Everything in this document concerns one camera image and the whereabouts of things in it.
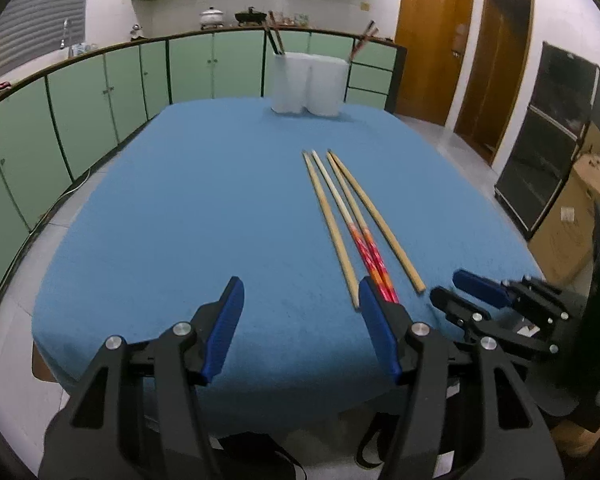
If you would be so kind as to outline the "long plain bamboo chopstick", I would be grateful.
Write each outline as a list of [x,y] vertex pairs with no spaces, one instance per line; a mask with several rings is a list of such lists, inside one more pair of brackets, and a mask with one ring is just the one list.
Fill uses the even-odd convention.
[[372,200],[368,197],[368,195],[363,190],[362,186],[358,183],[358,181],[355,179],[355,177],[353,177],[353,174],[351,174],[351,171],[346,167],[346,165],[341,161],[341,159],[332,150],[329,150],[327,152],[327,155],[330,156],[332,158],[332,160],[335,162],[336,166],[338,167],[340,172],[343,174],[343,177],[345,177],[347,179],[349,184],[354,189],[354,192],[356,193],[358,198],[361,200],[362,204],[365,206],[367,211],[370,213],[370,216],[374,219],[375,223],[377,224],[378,228],[380,229],[380,232],[385,237],[387,243],[389,244],[392,251],[396,255],[396,258],[398,258],[398,260],[400,261],[403,270],[405,271],[406,275],[410,279],[410,281],[415,289],[415,292],[417,292],[419,295],[422,295],[426,290],[426,285],[425,285],[424,281],[422,280],[422,278],[420,277],[420,275],[418,274],[418,272],[417,272],[416,268],[414,267],[414,264],[411,262],[410,258],[407,257],[406,251],[402,248],[398,239],[396,238],[396,236],[393,234],[393,232],[389,228],[389,225],[386,222],[386,220],[384,218],[382,218],[382,215],[380,214],[377,207],[374,205]]

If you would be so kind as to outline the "bamboo chopstick red striped handle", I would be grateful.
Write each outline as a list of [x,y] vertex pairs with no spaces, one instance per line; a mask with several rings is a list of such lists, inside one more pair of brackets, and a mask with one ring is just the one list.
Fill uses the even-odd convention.
[[366,26],[366,29],[364,29],[364,32],[362,32],[362,35],[358,37],[358,40],[355,41],[353,48],[349,54],[348,60],[350,62],[353,61],[353,59],[355,58],[355,55],[358,54],[358,51],[362,49],[362,47],[364,47],[369,41],[370,38],[372,38],[377,32],[377,27],[375,26],[375,21],[371,20],[368,25]]

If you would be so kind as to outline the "black chopstick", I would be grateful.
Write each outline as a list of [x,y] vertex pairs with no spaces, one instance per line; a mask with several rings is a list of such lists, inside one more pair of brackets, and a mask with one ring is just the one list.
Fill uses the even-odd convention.
[[354,60],[354,58],[358,55],[358,52],[360,52],[366,46],[366,44],[368,44],[370,40],[372,40],[376,36],[378,32],[379,29],[377,27],[366,30],[366,32],[364,32],[361,39],[358,40],[358,42],[354,45],[351,51],[349,55],[349,62],[352,62]]
[[264,20],[261,23],[261,25],[265,31],[265,37],[268,40],[268,43],[271,45],[271,49],[272,49],[273,53],[276,55],[280,55],[279,48],[277,47],[276,40],[274,39],[274,35],[272,33],[270,25],[268,24],[268,21]]

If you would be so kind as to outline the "green lower kitchen cabinets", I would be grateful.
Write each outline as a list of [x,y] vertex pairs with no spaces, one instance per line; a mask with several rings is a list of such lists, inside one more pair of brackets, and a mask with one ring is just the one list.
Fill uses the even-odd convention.
[[[286,27],[286,53],[348,60],[358,36]],[[260,27],[190,32],[98,50],[0,96],[0,291],[30,236],[80,177],[167,106],[271,92]],[[394,110],[404,47],[373,39],[350,62],[346,100]]]

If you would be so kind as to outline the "cardboard box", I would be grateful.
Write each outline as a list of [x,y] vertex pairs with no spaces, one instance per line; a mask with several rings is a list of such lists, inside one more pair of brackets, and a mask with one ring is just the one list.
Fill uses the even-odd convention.
[[528,243],[548,282],[569,284],[592,259],[596,203],[600,203],[600,156],[585,154],[574,163],[562,192]]

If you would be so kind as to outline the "open wooden doorway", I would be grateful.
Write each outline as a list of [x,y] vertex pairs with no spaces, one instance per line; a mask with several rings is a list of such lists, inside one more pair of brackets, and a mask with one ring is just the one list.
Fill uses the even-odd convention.
[[454,131],[489,165],[524,78],[533,8],[534,0],[483,0],[474,62]]

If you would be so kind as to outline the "black glass cabinet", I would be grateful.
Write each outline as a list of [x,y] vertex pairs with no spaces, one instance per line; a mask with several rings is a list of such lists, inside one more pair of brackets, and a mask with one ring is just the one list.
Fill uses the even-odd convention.
[[547,42],[495,198],[526,240],[553,206],[592,126],[600,130],[600,66]]

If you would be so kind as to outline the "white holder cup right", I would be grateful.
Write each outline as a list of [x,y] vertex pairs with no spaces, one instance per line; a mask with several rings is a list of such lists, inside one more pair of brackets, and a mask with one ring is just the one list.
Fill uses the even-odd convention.
[[349,63],[342,58],[310,55],[306,109],[313,115],[336,117],[347,88]]

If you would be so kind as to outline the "white holder cup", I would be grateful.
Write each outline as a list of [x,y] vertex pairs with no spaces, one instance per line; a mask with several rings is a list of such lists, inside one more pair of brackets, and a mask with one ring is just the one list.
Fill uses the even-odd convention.
[[278,114],[300,114],[306,105],[311,57],[288,52],[274,55],[271,81],[272,110]]
[[306,109],[313,115],[336,117],[347,88],[349,63],[342,58],[310,55]]

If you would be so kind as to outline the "white holder cup left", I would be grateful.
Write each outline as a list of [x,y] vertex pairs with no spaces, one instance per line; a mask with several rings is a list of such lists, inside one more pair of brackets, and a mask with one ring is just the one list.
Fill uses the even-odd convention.
[[288,52],[274,55],[271,81],[272,110],[278,114],[300,114],[306,105],[311,57]]

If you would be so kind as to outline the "wooden door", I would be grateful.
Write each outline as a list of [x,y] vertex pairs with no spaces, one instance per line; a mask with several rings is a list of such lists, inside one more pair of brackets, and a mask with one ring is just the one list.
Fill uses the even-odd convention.
[[474,0],[401,0],[396,44],[406,49],[396,111],[443,126],[467,44]]

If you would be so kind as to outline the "white cooking pot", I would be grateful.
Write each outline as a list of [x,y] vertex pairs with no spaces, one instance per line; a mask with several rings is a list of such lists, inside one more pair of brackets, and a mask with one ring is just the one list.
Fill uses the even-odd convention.
[[225,14],[222,10],[209,6],[199,14],[199,24],[202,30],[222,28],[225,23]]

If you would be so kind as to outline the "black wok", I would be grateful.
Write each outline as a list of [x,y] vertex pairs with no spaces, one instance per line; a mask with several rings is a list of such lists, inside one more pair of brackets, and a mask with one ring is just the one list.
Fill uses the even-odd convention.
[[239,26],[260,26],[266,22],[268,14],[250,6],[245,11],[236,12],[234,17]]

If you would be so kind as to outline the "chrome sink faucet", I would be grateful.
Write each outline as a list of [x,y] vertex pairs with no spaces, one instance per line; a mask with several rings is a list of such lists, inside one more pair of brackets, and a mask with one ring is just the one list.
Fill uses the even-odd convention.
[[61,40],[60,40],[60,48],[61,50],[68,49],[71,44],[72,39],[72,21],[70,18],[65,18],[62,23],[62,32],[61,32]]

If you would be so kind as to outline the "grey window blind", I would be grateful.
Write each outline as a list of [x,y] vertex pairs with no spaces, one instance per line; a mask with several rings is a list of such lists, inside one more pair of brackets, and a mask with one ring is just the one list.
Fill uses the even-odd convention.
[[60,50],[62,23],[72,21],[71,44],[85,35],[86,0],[10,0],[0,15],[0,76]]

